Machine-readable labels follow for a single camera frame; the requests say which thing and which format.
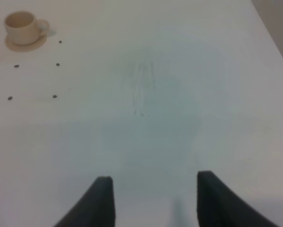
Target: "beige cup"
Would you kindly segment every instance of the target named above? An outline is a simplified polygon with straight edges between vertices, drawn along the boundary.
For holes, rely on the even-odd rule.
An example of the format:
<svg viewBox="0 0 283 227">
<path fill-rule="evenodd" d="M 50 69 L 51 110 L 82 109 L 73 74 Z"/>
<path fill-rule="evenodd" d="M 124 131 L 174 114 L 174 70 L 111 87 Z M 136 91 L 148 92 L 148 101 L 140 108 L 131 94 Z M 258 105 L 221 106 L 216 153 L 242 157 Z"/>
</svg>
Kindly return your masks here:
<svg viewBox="0 0 283 227">
<path fill-rule="evenodd" d="M 37 20 L 32 13 L 25 11 L 8 15 L 4 25 L 9 40 L 17 45 L 32 44 L 50 31 L 48 21 Z"/>
</svg>

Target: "dark shape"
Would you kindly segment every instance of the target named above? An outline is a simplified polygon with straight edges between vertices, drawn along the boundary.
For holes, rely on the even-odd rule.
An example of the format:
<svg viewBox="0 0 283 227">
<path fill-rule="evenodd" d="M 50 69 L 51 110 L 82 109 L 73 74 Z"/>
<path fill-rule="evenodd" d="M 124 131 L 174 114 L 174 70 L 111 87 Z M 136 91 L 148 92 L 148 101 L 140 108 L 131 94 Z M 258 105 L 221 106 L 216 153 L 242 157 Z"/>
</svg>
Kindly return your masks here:
<svg viewBox="0 0 283 227">
<path fill-rule="evenodd" d="M 112 178 L 97 178 L 55 227 L 115 227 Z"/>
<path fill-rule="evenodd" d="M 189 220 L 185 204 L 180 198 L 175 198 L 171 206 L 171 221 L 167 227 L 194 227 Z"/>
<path fill-rule="evenodd" d="M 200 227 L 277 227 L 211 171 L 197 175 L 197 215 Z"/>
</svg>

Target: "white table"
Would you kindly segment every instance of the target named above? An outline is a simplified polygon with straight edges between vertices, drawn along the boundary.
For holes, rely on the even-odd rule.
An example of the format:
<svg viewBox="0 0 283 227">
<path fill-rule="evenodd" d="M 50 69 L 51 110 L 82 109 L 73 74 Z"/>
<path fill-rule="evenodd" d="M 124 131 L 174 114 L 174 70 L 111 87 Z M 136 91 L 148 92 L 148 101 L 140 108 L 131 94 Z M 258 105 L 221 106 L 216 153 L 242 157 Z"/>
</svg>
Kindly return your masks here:
<svg viewBox="0 0 283 227">
<path fill-rule="evenodd" d="M 23 9 L 55 33 L 15 53 Z M 249 0 L 0 0 L 0 227 L 53 226 L 100 175 L 118 227 L 196 227 L 204 169 L 283 227 L 283 59 Z"/>
</svg>

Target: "black object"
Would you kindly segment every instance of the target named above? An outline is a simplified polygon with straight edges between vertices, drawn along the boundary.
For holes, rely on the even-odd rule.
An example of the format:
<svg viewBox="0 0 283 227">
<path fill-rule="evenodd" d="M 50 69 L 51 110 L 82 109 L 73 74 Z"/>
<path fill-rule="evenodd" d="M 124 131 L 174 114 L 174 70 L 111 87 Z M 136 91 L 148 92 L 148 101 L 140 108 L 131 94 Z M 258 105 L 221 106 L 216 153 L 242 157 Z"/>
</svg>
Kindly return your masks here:
<svg viewBox="0 0 283 227">
<path fill-rule="evenodd" d="M 115 227 L 112 178 L 97 178 L 55 227 Z"/>
<path fill-rule="evenodd" d="M 277 227 L 211 171 L 197 175 L 197 215 L 200 227 Z"/>
</svg>

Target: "cup handle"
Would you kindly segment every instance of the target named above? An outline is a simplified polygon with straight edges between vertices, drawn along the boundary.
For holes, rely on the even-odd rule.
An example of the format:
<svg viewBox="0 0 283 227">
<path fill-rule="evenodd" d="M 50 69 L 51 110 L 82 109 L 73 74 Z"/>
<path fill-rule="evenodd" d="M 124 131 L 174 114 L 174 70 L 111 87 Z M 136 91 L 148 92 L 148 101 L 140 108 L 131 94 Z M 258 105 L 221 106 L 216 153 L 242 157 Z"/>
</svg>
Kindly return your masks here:
<svg viewBox="0 0 283 227">
<path fill-rule="evenodd" d="M 41 33 L 40 35 L 46 35 L 50 32 L 50 25 L 49 22 L 46 20 L 37 20 L 37 24 L 39 27 L 41 27 Z"/>
</svg>

